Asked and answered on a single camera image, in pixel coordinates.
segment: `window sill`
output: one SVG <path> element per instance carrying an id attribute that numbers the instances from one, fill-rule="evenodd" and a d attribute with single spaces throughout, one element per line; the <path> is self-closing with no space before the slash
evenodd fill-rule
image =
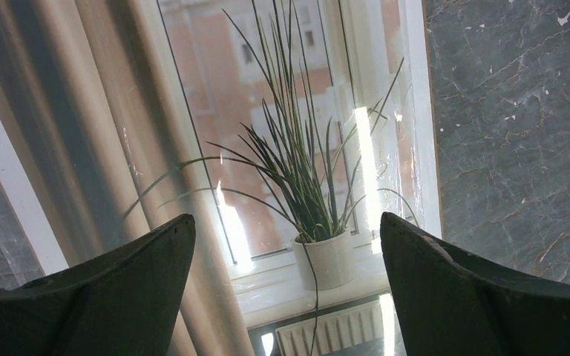
<path id="1" fill-rule="evenodd" d="M 388 290 L 383 256 L 373 253 L 375 243 L 379 247 L 377 240 L 372 245 L 355 248 L 355 278 L 351 282 L 336 289 L 319 291 L 321 309 Z M 315 308 L 315 292 L 303 289 L 295 264 L 258 274 L 255 280 L 244 282 L 233 288 L 248 329 Z"/>

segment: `window pane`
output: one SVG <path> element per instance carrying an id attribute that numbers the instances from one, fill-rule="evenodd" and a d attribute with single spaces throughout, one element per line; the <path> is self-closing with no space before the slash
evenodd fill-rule
<path id="1" fill-rule="evenodd" d="M 294 35 L 292 36 L 292 63 L 297 76 L 295 83 L 301 118 L 304 121 L 309 119 L 309 110 L 300 79 L 300 66 L 304 64 L 302 50 L 304 50 L 314 99 L 314 114 L 318 118 L 318 126 L 324 128 L 321 129 L 320 136 L 324 141 L 329 118 L 333 118 L 329 138 L 330 147 L 334 151 L 340 142 L 340 130 L 338 120 L 335 119 L 338 113 L 335 109 L 333 93 L 330 90 L 332 84 L 327 55 L 324 44 L 320 46 L 319 43 L 322 39 L 322 32 L 318 3 L 316 0 L 300 0 L 296 4 L 300 25 L 304 26 L 300 36 L 296 29 L 292 29 Z M 273 13 L 272 2 L 257 1 L 257 6 L 264 27 L 269 29 L 268 15 Z M 266 101 L 267 111 L 275 113 L 274 100 L 259 65 L 265 62 L 260 52 L 259 32 L 250 1 L 236 1 L 234 4 L 228 1 L 223 5 L 224 10 L 228 12 L 243 36 L 239 34 L 221 8 L 222 3 L 218 1 L 205 1 L 204 4 L 195 6 L 179 5 L 173 10 L 163 9 L 163 18 L 203 155 L 234 155 L 209 144 L 213 142 L 255 159 L 255 155 L 238 135 L 246 138 L 247 134 L 243 125 L 252 125 L 261 136 L 269 137 L 263 100 Z M 285 17 L 285 22 L 289 22 L 289 16 Z M 285 30 L 287 23 L 281 23 L 280 26 L 281 35 L 286 38 L 288 36 Z M 274 148 L 273 142 L 270 143 L 270 147 Z M 321 168 L 320 156 L 316 156 L 315 164 Z M 347 195 L 344 160 L 339 159 L 337 166 L 335 170 L 338 182 L 337 200 L 338 204 L 343 205 Z M 221 184 L 223 188 L 239 190 L 273 206 L 278 206 L 270 187 L 261 179 L 256 170 L 247 165 L 214 160 L 207 163 L 207 168 L 213 186 Z M 244 244 L 231 240 L 247 241 L 249 254 L 256 257 L 283 250 L 289 246 L 291 239 L 296 237 L 295 228 L 265 205 L 227 191 L 223 192 L 223 198 L 227 206 L 234 208 L 240 220 L 239 226 L 243 226 L 242 236 L 238 230 L 231 231 L 230 227 L 226 229 L 233 255 L 235 255 L 235 245 Z M 226 220 L 231 218 L 223 217 L 223 219 L 226 224 Z"/>

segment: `dark green object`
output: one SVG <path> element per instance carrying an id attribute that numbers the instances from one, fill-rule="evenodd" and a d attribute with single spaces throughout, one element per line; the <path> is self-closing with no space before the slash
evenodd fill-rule
<path id="1" fill-rule="evenodd" d="M 95 259 L 0 290 L 0 355 L 165 355 L 195 222 L 180 216 Z"/>
<path id="2" fill-rule="evenodd" d="M 485 260 L 391 213 L 381 247 L 408 355 L 570 355 L 570 285 Z"/>

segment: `sheer curtain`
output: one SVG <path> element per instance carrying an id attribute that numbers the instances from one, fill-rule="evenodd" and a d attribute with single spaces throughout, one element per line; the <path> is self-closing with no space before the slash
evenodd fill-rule
<path id="1" fill-rule="evenodd" d="M 157 3 L 0 0 L 0 117 L 69 264 L 183 212 L 198 238 L 171 353 L 252 355 L 217 244 L 203 165 L 144 190 L 199 156 Z"/>

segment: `beige curtain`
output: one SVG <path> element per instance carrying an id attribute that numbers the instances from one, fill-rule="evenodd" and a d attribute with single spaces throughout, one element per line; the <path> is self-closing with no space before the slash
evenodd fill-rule
<path id="1" fill-rule="evenodd" d="M 210 185 L 155 0 L 0 0 L 0 117 L 70 265 L 183 212 L 198 237 L 171 354 L 252 355 Z"/>

